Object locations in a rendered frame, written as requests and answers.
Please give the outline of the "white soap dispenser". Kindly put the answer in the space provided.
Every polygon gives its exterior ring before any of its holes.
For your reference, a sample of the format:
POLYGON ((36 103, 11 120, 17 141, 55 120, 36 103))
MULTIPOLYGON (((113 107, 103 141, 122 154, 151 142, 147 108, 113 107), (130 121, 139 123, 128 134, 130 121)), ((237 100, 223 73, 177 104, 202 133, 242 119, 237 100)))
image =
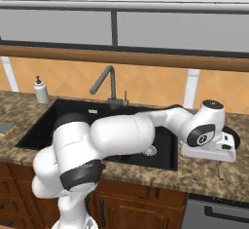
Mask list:
POLYGON ((40 80, 39 76, 36 77, 34 90, 39 103, 47 103, 49 101, 47 86, 40 80))

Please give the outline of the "wooden cupboard door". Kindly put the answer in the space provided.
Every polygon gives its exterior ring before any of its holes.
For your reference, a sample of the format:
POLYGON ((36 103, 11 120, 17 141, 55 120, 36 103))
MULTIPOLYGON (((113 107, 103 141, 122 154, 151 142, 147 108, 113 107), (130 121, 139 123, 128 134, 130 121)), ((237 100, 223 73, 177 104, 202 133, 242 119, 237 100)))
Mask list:
POLYGON ((104 200, 105 229, 180 229, 181 227, 182 209, 98 195, 96 203, 99 218, 99 200, 104 200))

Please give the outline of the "black kitchen sink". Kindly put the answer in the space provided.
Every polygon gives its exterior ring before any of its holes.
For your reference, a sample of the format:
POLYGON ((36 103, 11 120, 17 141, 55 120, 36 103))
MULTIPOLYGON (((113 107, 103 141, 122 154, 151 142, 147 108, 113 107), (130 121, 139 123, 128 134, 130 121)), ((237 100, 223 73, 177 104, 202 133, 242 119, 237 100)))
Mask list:
MULTIPOLYGON (((80 113, 87 117, 92 124, 95 120, 112 115, 130 115, 137 112, 153 111, 152 107, 120 106, 112 109, 107 103, 97 103, 79 100, 57 99, 45 112, 38 122, 16 144, 16 147, 41 150, 52 144, 53 127, 58 117, 68 113, 80 113)), ((105 161, 136 165, 141 167, 157 168, 162 170, 178 170, 178 139, 164 127, 156 128, 156 137, 153 145, 157 148, 157 154, 146 156, 134 154, 125 156, 112 156, 105 161)))

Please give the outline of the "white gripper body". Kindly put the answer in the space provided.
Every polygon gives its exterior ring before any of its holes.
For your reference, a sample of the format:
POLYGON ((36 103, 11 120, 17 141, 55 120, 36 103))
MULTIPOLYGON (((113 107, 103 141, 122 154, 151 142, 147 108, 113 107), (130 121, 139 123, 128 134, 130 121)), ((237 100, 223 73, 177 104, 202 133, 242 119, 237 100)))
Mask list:
POLYGON ((235 147, 234 143, 217 143, 205 149, 203 147, 190 147, 184 142, 180 143, 181 154, 190 158, 199 158, 219 162, 234 162, 235 147))

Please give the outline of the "wooden drawer front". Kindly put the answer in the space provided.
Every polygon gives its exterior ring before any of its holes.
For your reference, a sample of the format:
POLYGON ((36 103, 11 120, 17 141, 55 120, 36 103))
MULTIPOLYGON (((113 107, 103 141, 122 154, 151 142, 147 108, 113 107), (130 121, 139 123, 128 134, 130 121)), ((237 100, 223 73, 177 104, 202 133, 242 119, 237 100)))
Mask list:
POLYGON ((12 228, 15 229, 35 229, 29 217, 18 216, 10 211, 5 211, 5 206, 0 210, 0 221, 13 221, 12 228))
POLYGON ((7 177, 0 177, 0 197, 17 201, 22 200, 15 181, 7 177))

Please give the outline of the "grey sink tap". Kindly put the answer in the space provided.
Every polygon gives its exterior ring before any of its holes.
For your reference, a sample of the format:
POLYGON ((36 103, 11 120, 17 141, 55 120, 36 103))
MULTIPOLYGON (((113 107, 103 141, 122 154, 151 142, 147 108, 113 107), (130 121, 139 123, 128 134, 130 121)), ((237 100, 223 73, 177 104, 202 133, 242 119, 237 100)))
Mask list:
POLYGON ((112 65, 108 65, 104 71, 101 73, 99 78, 93 84, 89 93, 91 95, 95 95, 104 80, 106 79, 107 75, 110 75, 110 83, 111 83, 111 96, 107 98, 107 103, 112 106, 113 109, 119 106, 128 106, 128 99, 127 96, 124 99, 119 99, 116 96, 116 77, 115 77, 115 69, 112 65))

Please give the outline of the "wooden panel under sink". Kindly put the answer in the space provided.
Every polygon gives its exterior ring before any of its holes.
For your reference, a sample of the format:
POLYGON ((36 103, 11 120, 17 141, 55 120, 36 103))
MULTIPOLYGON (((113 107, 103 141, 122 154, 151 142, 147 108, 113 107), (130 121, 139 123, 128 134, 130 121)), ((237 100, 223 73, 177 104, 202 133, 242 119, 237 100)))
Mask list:
POLYGON ((177 209, 182 208, 187 202, 187 194, 185 192, 109 179, 101 179, 97 191, 112 196, 150 201, 155 204, 161 204, 177 209))

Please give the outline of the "wooden window ledge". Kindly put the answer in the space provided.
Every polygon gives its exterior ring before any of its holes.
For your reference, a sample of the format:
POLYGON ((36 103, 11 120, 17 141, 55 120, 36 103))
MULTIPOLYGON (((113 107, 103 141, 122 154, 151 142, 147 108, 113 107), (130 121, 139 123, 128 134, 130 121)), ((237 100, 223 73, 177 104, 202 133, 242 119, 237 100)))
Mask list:
POLYGON ((0 56, 249 72, 249 58, 179 56, 4 45, 0 45, 0 56))

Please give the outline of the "grey and yellow sponge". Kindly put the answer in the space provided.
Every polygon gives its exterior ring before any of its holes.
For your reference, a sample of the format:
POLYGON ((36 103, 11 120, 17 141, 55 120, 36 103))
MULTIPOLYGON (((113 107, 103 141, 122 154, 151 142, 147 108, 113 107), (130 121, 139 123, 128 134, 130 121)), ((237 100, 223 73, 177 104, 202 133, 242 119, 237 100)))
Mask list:
POLYGON ((4 137, 10 133, 15 127, 13 122, 5 122, 0 126, 0 136, 4 137))

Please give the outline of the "grey dishwasher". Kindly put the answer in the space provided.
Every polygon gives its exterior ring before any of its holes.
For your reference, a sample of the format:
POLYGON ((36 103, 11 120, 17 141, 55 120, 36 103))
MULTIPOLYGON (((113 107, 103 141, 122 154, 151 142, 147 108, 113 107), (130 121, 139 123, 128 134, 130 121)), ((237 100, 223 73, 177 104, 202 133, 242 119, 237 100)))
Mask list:
POLYGON ((204 214, 204 207, 210 206, 214 212, 249 218, 249 210, 198 200, 187 202, 181 229, 249 229, 248 223, 235 222, 204 214))

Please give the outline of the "grey window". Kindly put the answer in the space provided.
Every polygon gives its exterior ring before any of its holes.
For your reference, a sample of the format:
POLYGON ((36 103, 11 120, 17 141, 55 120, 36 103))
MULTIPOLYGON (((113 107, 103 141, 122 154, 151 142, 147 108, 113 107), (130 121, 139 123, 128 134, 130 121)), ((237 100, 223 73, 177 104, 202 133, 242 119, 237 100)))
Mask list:
POLYGON ((249 57, 249 0, 0 0, 0 44, 249 57))

